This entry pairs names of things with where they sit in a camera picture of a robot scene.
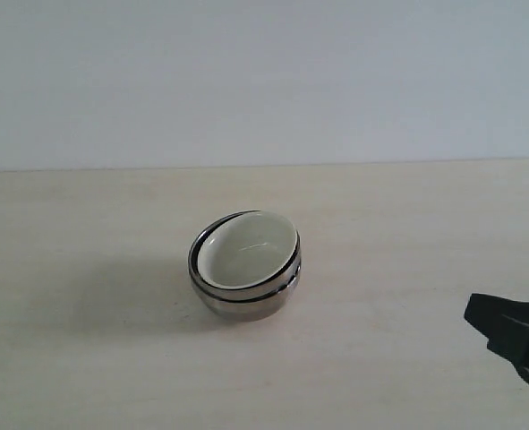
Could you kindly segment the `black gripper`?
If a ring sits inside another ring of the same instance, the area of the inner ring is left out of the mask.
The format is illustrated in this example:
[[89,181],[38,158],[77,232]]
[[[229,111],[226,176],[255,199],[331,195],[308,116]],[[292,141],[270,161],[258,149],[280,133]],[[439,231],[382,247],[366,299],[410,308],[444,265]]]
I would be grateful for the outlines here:
[[473,293],[464,318],[487,338],[489,350],[496,354],[518,354],[514,367],[529,384],[529,302]]

